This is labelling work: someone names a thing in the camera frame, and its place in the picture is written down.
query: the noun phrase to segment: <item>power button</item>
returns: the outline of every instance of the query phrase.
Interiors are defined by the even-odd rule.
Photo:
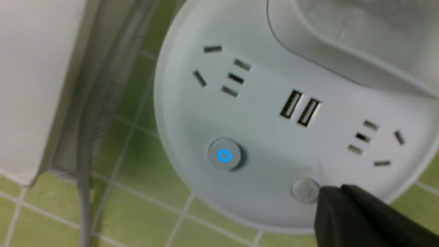
[[[235,141],[222,138],[210,145],[208,156],[215,167],[233,170],[241,162],[241,149]]]

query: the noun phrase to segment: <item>white power strip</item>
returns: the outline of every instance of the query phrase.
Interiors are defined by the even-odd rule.
[[[155,79],[159,134],[180,177],[226,216],[276,232],[313,230],[322,185],[400,196],[437,150],[438,105],[289,52],[266,0],[189,0]]]

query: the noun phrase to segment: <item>gray cable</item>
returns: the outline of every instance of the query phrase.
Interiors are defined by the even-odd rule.
[[[90,170],[91,170],[91,137],[98,124],[99,116],[105,105],[106,95],[112,86],[112,78],[120,66],[144,14],[151,6],[152,0],[137,0],[129,16],[122,26],[121,33],[110,50],[102,65],[97,81],[87,97],[84,111],[81,115],[78,136],[77,187],[80,205],[80,240],[79,247],[89,247],[92,237],[91,207],[90,207]]]

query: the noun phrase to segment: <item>power strip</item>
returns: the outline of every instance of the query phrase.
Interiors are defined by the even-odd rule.
[[[400,196],[437,150],[438,109],[289,52],[266,0],[187,1],[155,78],[158,130],[179,176],[219,212],[275,232],[312,232],[322,185]]]

